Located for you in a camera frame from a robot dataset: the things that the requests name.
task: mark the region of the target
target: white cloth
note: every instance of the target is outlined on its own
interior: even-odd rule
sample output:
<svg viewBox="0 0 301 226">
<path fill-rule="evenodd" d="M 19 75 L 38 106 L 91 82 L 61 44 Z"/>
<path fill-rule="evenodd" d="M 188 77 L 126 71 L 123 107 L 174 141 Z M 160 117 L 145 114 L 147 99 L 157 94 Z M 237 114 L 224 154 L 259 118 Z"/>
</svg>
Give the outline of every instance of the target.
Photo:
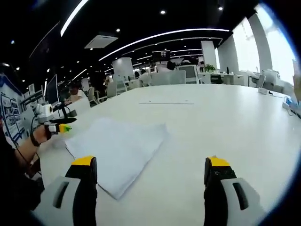
<svg viewBox="0 0 301 226">
<path fill-rule="evenodd" d="M 84 91 L 82 91 L 81 89 L 79 89 L 79 91 L 77 92 L 77 96 L 82 97 L 82 98 L 87 98 Z"/>
<path fill-rule="evenodd" d="M 118 199 L 153 157 L 167 136 L 166 125 L 138 126 L 100 118 L 86 131 L 66 140 L 77 159 L 92 155 L 97 182 Z"/>
<path fill-rule="evenodd" d="M 151 77 L 148 73 L 143 73 L 142 75 L 140 75 L 139 79 L 142 81 L 143 86 L 149 85 L 151 82 Z"/>
</svg>

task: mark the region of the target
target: computer monitor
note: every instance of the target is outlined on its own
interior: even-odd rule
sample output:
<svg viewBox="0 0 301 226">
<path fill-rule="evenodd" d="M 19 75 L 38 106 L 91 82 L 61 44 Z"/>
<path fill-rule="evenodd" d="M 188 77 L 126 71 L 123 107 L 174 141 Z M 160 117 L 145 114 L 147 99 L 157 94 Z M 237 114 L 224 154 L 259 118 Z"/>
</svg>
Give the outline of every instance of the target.
<svg viewBox="0 0 301 226">
<path fill-rule="evenodd" d="M 60 102 L 57 89 L 57 76 L 55 75 L 50 82 L 47 84 L 45 99 L 48 103 L 55 105 Z"/>
</svg>

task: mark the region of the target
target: black shirt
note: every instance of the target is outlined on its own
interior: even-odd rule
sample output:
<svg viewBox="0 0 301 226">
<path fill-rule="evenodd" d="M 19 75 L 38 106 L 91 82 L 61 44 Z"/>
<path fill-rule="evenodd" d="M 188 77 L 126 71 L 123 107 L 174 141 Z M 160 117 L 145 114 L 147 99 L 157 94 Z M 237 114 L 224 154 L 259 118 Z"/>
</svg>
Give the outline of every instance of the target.
<svg viewBox="0 0 301 226">
<path fill-rule="evenodd" d="M 25 169 L 20 167 L 15 156 L 15 149 L 6 141 L 0 128 L 1 147 L 1 196 L 4 197 L 2 207 L 9 212 L 28 212 L 40 202 L 41 189 L 38 184 L 27 178 Z"/>
</svg>

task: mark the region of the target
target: person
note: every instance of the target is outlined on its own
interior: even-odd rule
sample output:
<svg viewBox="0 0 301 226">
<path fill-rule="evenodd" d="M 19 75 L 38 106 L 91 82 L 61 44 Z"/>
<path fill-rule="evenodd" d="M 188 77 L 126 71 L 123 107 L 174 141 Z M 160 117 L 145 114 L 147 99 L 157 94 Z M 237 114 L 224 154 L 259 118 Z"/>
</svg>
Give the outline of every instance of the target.
<svg viewBox="0 0 301 226">
<path fill-rule="evenodd" d="M 139 79 L 139 76 L 140 76 L 139 72 L 135 72 L 134 75 L 135 75 L 135 79 Z"/>
<path fill-rule="evenodd" d="M 141 76 L 140 76 L 139 80 L 142 81 L 142 85 L 144 87 L 150 85 L 151 79 L 150 79 L 149 74 L 146 72 L 146 70 L 144 70 L 144 69 L 141 70 Z"/>
<path fill-rule="evenodd" d="M 72 84 L 70 94 L 71 94 L 71 96 L 68 99 L 65 100 L 66 105 L 70 104 L 70 103 L 73 103 L 77 100 L 80 100 L 82 98 L 87 98 L 84 91 L 79 89 L 79 86 L 76 83 Z"/>
<path fill-rule="evenodd" d="M 105 86 L 105 74 L 94 73 L 91 75 L 91 86 L 94 87 L 94 96 L 101 98 L 107 96 L 107 87 Z"/>
<path fill-rule="evenodd" d="M 42 188 L 37 182 L 25 176 L 29 163 L 32 161 L 40 144 L 50 139 L 51 133 L 42 125 L 31 137 L 26 139 L 18 148 L 14 149 L 7 142 L 3 131 L 3 121 L 0 117 L 0 144 L 1 144 L 1 203 L 4 211 L 16 216 L 27 216 L 40 203 Z"/>
</svg>

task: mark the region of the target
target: human hand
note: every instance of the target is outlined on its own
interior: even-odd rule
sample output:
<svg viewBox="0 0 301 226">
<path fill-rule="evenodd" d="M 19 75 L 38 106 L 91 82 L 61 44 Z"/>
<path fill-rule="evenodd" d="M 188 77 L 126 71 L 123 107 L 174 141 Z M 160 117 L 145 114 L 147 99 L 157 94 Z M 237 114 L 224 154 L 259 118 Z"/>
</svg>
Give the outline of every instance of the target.
<svg viewBox="0 0 301 226">
<path fill-rule="evenodd" d="M 33 132 L 33 136 L 39 144 L 46 142 L 48 138 L 47 138 L 45 126 L 42 125 L 37 127 L 37 129 Z"/>
</svg>

